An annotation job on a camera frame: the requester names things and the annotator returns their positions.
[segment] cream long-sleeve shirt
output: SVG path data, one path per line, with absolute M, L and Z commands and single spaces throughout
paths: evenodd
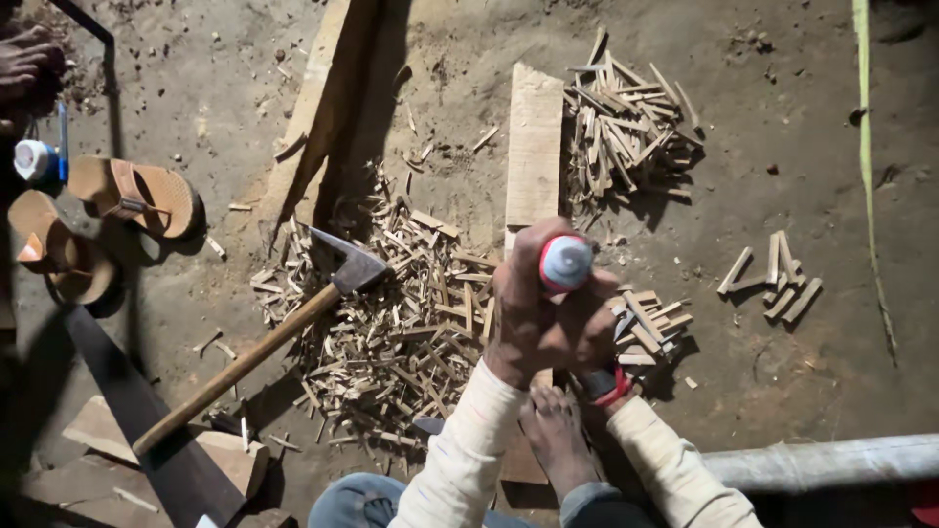
M 478 527 L 496 491 L 502 455 L 528 393 L 497 379 L 480 360 L 443 431 L 430 439 L 423 471 L 401 495 L 391 528 Z M 698 451 L 641 398 L 607 429 L 672 527 L 755 528 L 753 506 L 704 469 Z

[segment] brown sandal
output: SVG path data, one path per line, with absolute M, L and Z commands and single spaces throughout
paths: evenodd
M 20 194 L 7 218 L 25 239 L 17 261 L 47 275 L 64 301 L 92 304 L 111 288 L 115 263 L 95 242 L 71 232 L 48 195 L 34 190 Z
M 187 235 L 202 207 L 192 185 L 175 172 L 96 156 L 72 164 L 69 191 L 94 203 L 101 218 L 133 220 L 166 239 Z

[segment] yellow rope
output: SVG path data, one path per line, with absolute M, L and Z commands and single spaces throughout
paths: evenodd
M 861 91 L 861 108 L 868 109 L 870 104 L 870 36 L 868 34 L 868 0 L 852 0 L 854 7 L 854 32 L 857 34 L 857 69 Z M 897 366 L 897 340 L 893 335 L 893 323 L 886 307 L 884 284 L 877 265 L 877 246 L 874 243 L 874 200 L 870 183 L 870 112 L 861 117 L 861 179 L 864 181 L 864 194 L 868 207 L 868 245 L 870 246 L 870 268 L 874 273 L 874 285 L 877 287 L 877 303 L 884 319 L 884 331 L 887 337 L 887 351 L 893 366 Z

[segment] foot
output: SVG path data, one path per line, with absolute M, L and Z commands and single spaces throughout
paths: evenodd
M 0 40 L 0 104 L 25 96 L 43 70 L 62 72 L 62 51 L 50 42 L 51 38 L 49 30 L 38 25 Z
M 600 481 L 580 432 L 580 421 L 560 388 L 532 389 L 531 403 L 522 407 L 520 421 L 558 494 L 558 504 L 581 484 Z

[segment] hand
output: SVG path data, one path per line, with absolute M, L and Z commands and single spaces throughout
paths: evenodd
M 485 364 L 517 389 L 527 390 L 539 370 L 566 367 L 577 373 L 613 356 L 616 319 L 604 301 L 616 293 L 615 275 L 594 272 L 581 289 L 545 298 L 538 272 L 542 248 L 563 235 L 577 232 L 561 217 L 521 230 L 512 257 L 493 274 L 499 317 Z

